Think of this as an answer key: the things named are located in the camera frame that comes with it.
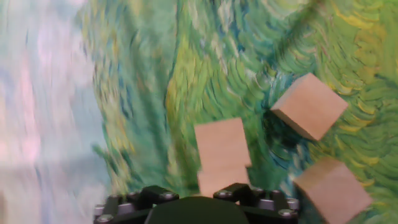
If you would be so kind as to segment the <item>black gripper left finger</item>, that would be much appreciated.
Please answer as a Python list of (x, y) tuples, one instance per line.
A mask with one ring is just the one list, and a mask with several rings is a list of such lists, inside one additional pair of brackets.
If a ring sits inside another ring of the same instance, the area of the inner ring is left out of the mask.
[(179, 194), (156, 185), (127, 194), (112, 194), (103, 205), (95, 206), (93, 224), (145, 224), (155, 205), (179, 197)]

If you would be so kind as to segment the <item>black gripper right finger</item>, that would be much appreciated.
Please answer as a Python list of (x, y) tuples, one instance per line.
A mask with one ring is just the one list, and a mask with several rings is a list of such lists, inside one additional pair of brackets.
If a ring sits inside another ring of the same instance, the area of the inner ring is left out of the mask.
[(252, 188), (248, 184), (231, 184), (213, 194), (213, 197), (229, 202), (239, 202), (249, 224), (298, 224), (299, 203), (288, 198), (280, 190)]

